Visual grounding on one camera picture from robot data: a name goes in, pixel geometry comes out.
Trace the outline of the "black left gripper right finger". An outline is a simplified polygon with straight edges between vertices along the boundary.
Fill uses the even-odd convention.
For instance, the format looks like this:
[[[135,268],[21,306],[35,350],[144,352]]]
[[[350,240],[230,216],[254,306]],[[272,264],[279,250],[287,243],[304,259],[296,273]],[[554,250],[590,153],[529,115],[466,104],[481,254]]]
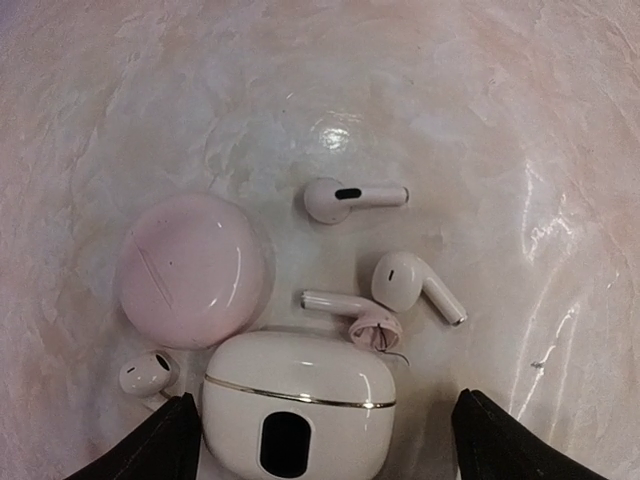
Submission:
[[[451,422],[462,480],[601,477],[546,444],[479,390],[460,392]]]

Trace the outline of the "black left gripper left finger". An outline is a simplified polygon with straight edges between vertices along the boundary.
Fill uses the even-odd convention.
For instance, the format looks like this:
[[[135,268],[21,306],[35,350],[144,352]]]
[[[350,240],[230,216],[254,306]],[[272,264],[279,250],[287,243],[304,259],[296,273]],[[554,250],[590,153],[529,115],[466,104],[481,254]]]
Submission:
[[[174,396],[100,458],[71,475],[76,480],[197,477],[201,420],[190,393]]]

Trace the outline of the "white charging case gold trim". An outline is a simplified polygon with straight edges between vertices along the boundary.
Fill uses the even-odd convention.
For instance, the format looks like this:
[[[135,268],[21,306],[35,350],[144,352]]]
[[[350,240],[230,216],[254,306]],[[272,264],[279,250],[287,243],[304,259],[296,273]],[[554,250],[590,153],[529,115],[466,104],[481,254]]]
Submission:
[[[213,353],[202,391],[212,455],[243,479],[372,479],[385,463],[396,388],[350,343],[276,331]]]

